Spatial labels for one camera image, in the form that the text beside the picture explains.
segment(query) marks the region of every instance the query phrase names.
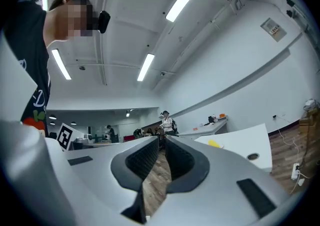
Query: black headset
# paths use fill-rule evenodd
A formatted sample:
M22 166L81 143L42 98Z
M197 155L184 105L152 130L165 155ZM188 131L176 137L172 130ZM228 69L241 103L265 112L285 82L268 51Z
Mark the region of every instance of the black headset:
M105 33L107 26L110 21L110 14L105 10L101 11L98 19L98 31L100 33Z

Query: white desk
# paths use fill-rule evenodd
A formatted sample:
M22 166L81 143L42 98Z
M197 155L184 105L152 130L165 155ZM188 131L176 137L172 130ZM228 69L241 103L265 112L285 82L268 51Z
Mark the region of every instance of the white desk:
M192 140L199 138L200 136L215 135L216 133L227 133L227 120L221 120L213 125L207 125L199 127L197 130L188 130L179 133L180 137L189 137Z
M104 147L109 145L115 145L120 143L93 143L93 144L82 144L83 146L91 146L91 147Z
M246 159L248 155L257 153L259 157L250 161L268 173L272 171L271 147L265 124L220 135L201 136L195 141L209 145L209 140Z

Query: office room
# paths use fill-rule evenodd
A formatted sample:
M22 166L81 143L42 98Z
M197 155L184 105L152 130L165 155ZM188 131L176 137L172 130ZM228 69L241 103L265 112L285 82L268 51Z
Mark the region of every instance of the office room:
M320 165L320 31L306 0L15 1L0 150L26 220L300 219Z

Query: backpack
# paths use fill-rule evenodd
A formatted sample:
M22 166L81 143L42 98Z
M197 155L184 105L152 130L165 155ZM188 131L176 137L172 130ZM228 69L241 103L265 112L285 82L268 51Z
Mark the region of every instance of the backpack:
M177 126L175 120L173 118L171 118L171 119L172 119L172 129L176 134L178 134L179 133L178 132L178 126Z

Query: person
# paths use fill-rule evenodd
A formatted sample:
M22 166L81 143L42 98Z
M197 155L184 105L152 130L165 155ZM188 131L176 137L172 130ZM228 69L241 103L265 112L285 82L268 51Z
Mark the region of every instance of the person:
M4 26L4 34L20 65L37 84L21 121L48 137L46 107L51 82L47 48L54 41L89 36L96 28L97 13L89 0L53 0L49 11L32 0L16 4Z
M151 134L152 136L154 136L154 133L153 133L153 131L152 131L152 129L151 129L151 128L148 128L148 130L147 130L147 134Z
M172 128L173 121L172 118L169 117L168 111L164 111L162 115L164 116L164 121L160 125L160 127L163 128L166 135L175 136L176 134Z
M106 128L108 129L108 133L109 133L109 135L110 135L110 140L111 140L111 142L113 143L113 142L115 141L115 137L116 137L115 131L114 131L114 129L113 129L110 125L107 125Z
M134 138L138 139L141 137L141 129L136 129L134 132L133 132L133 136Z
M155 128L154 128L154 135L155 135L155 136L159 136L159 135L161 135L160 131L161 131L161 129L160 129L160 128L155 127Z

